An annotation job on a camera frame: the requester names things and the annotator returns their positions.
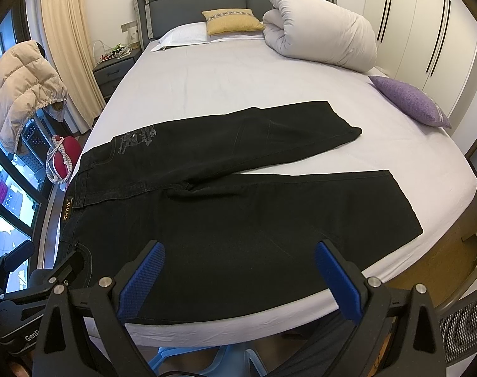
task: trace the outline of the window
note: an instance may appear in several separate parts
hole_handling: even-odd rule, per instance
[[[16,43],[12,12],[9,12],[0,25],[0,57]],[[29,120],[23,132],[24,143],[31,141],[35,128]],[[41,151],[29,148],[30,151],[14,155],[6,152],[0,143],[0,256],[27,239],[38,249],[52,184],[46,179]],[[36,266],[37,253],[10,275],[7,292],[24,289],[28,274]]]

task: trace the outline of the black jeans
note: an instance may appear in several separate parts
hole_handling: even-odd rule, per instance
[[[58,261],[74,249],[83,287],[113,276],[151,239],[166,263],[136,322],[256,313],[326,288],[315,244],[364,269],[421,234],[388,171],[232,174],[356,139],[327,102],[175,120],[88,151],[64,200]]]

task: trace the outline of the curtain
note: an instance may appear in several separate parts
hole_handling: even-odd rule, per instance
[[[57,69],[55,62],[53,61],[52,53],[50,52],[50,48],[48,47],[47,36],[43,26],[41,0],[25,0],[25,7],[27,14],[27,24],[29,25],[29,34],[31,35],[31,39],[38,41],[43,46],[48,62],[50,62],[51,65]],[[73,133],[80,132],[83,134],[90,129],[88,124],[83,120],[81,114],[78,112],[78,109],[76,109],[76,106],[69,95],[68,100],[66,101],[64,120]]]
[[[83,0],[41,0],[41,14],[53,63],[74,107],[92,128],[106,103],[92,73]]]

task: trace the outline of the rolled comforter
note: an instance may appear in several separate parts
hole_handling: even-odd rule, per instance
[[[270,0],[265,41],[279,54],[358,72],[375,66],[375,33],[366,18],[326,0]]]

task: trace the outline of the bed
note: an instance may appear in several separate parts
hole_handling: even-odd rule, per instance
[[[258,18],[269,9],[268,0],[134,0],[144,52],[109,100],[84,152],[149,124],[248,107],[327,100],[340,117],[363,130],[361,137],[323,154],[254,173],[390,170],[424,230],[364,271],[365,276],[390,280],[419,260],[469,205],[477,187],[470,166],[442,129],[405,116],[373,87],[366,74],[288,59],[262,40],[221,41],[151,52],[156,40],[173,27],[202,21],[202,10],[239,7],[237,4],[252,8]],[[151,16],[150,24],[146,15]],[[381,75],[376,69],[368,74]],[[325,290],[232,319],[126,326],[140,345],[213,346],[280,333],[336,308],[331,293]],[[87,319],[87,327],[92,336],[99,337],[92,319]]]

